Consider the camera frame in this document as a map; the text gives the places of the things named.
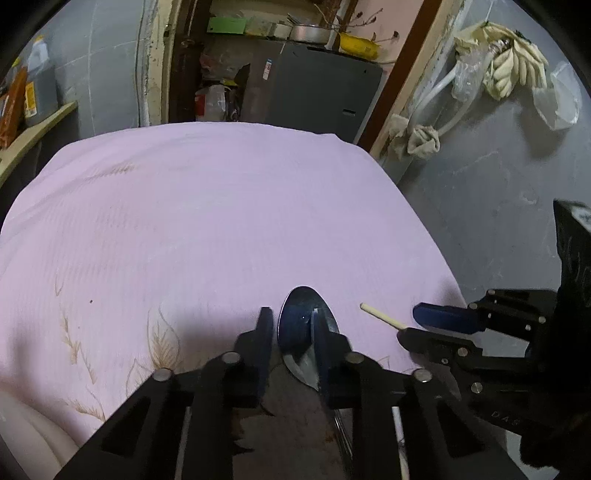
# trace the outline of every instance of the pink wall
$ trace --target pink wall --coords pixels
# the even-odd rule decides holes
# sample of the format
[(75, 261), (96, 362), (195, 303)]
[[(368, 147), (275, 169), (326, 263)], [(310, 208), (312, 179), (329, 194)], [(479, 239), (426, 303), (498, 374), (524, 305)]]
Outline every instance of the pink wall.
[[(383, 8), (384, 11), (378, 14), (375, 23), (365, 27), (352, 28), (349, 33), (357, 37), (371, 38), (375, 32), (377, 40), (381, 40), (390, 38), (394, 30), (397, 30), (400, 34), (397, 39), (380, 43), (382, 52), (377, 61), (396, 60), (422, 3), (423, 0), (359, 0), (355, 13), (362, 11), (364, 19), (367, 19), (368, 15), (377, 12), (380, 8)], [(392, 65), (383, 65), (384, 70), (389, 72)]]

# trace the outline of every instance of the white pipe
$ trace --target white pipe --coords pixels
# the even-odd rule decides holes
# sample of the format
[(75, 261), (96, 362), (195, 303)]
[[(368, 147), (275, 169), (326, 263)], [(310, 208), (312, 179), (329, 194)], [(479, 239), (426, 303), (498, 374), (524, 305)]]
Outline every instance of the white pipe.
[[(486, 65), (486, 66), (490, 65), (490, 63), (492, 62), (492, 60), (494, 59), (494, 57), (497, 53), (498, 52), (496, 50), (489, 51), (486, 54), (484, 65)], [(449, 71), (449, 73), (447, 75), (445, 75), (445, 77), (441, 80), (441, 82), (439, 82), (437, 85), (435, 85), (435, 87), (433, 87), (433, 90), (431, 90), (427, 95), (425, 95), (425, 97), (423, 97), (422, 100), (419, 102), (419, 104), (415, 108), (413, 114), (411, 115), (410, 119), (408, 120), (408, 125), (407, 125), (408, 135), (410, 135), (413, 132), (414, 128), (417, 126), (418, 118), (423, 113), (423, 110), (425, 110), (425, 107), (429, 104), (429, 102), (431, 102), (437, 96), (437, 94), (440, 93), (447, 85), (449, 85), (453, 81), (453, 79), (456, 77), (456, 70), (457, 70), (457, 62), (453, 66), (453, 68)], [(460, 109), (456, 112), (456, 114), (452, 117), (452, 119), (448, 123), (443, 125), (437, 131), (439, 138), (441, 138), (442, 135), (446, 134), (453, 127), (455, 127), (455, 125), (462, 119), (464, 114), (468, 111), (468, 109), (470, 108), (470, 105), (475, 100), (477, 95), (478, 95), (478, 91), (476, 91), (476, 93), (474, 94), (474, 96), (472, 98), (468, 99), (466, 102), (463, 103), (463, 105), (460, 107)]]
[(407, 133), (409, 135), (417, 126), (418, 118), (421, 116), (423, 110), (425, 110), (425, 107), (429, 104), (429, 102), (431, 102), (431, 100), (433, 100), (437, 96), (437, 94), (441, 92), (446, 86), (448, 86), (456, 77), (456, 68), (457, 63), (453, 66), (449, 73), (445, 75), (445, 77), (437, 85), (435, 85), (435, 87), (433, 87), (433, 89), (428, 94), (426, 94), (418, 103), (417, 107), (414, 109), (413, 114), (410, 116), (410, 119), (408, 120)]
[[(490, 51), (489, 53), (486, 54), (485, 60), (484, 60), (484, 65), (490, 65), (492, 60), (495, 58), (496, 52), (495, 51)], [(456, 114), (453, 116), (453, 118), (446, 123), (445, 125), (443, 125), (443, 127), (441, 127), (437, 133), (439, 133), (439, 137), (441, 138), (442, 135), (446, 134), (447, 132), (449, 132), (453, 127), (455, 127), (456, 123), (458, 123), (462, 117), (464, 116), (464, 114), (468, 111), (468, 109), (470, 108), (470, 106), (472, 105), (472, 102), (474, 102), (474, 100), (476, 99), (476, 97), (478, 96), (478, 89), (476, 90), (474, 96), (472, 98), (470, 98), (469, 100), (467, 100), (466, 102), (464, 102), (464, 104), (460, 107), (460, 109), (456, 112)]]

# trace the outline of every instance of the silver spoon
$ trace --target silver spoon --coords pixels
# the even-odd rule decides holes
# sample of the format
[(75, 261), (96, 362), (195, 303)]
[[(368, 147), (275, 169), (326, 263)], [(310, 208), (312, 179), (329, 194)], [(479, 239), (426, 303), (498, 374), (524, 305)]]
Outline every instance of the silver spoon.
[[(326, 302), (310, 287), (294, 288), (287, 296), (277, 325), (277, 342), (283, 363), (291, 374), (304, 385), (318, 391), (318, 369), (311, 336), (311, 317), (314, 310), (323, 310), (328, 328), (339, 333), (339, 328)], [(345, 470), (350, 474), (353, 448), (345, 422), (339, 410), (325, 409), (333, 424)]]

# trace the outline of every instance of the gray wall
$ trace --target gray wall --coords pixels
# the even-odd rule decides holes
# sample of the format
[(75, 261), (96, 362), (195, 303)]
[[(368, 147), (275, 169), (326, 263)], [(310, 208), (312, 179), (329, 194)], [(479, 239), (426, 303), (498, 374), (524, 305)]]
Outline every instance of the gray wall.
[[(151, 0), (70, 0), (41, 29), (56, 65), (62, 101), (78, 101), (79, 138), (138, 126), (141, 109), (135, 82), (141, 78), (149, 24), (145, 19), (151, 4)], [(25, 62), (29, 51), (30, 45), (21, 54)]]
[[(489, 0), (473, 0), (466, 26), (484, 19), (489, 5)], [(511, 0), (497, 0), (490, 20), (519, 29), (536, 43), (550, 71), (566, 59), (549, 34)], [(552, 201), (591, 204), (591, 101), (582, 86), (581, 91), (579, 121), (561, 132), (548, 129), (525, 87), (502, 102), (483, 95), (441, 138), (440, 152), (413, 162), (399, 183), (467, 301), (481, 298), (486, 288), (559, 286)], [(436, 109), (436, 127), (452, 109), (449, 101)], [(523, 354), (523, 342), (509, 337), (486, 332), (480, 340), (489, 355)], [(509, 450), (517, 458), (516, 436), (510, 436)], [(549, 469), (524, 469), (532, 479), (555, 475)]]

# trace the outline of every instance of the white plastic bottle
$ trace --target white plastic bottle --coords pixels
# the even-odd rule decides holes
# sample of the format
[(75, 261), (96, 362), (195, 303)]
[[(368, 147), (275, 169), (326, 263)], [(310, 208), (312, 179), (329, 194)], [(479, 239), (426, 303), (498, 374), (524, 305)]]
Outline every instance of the white plastic bottle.
[(49, 59), (42, 35), (35, 39), (27, 61), (25, 87), (25, 123), (28, 127), (43, 122), (58, 108), (56, 70)]

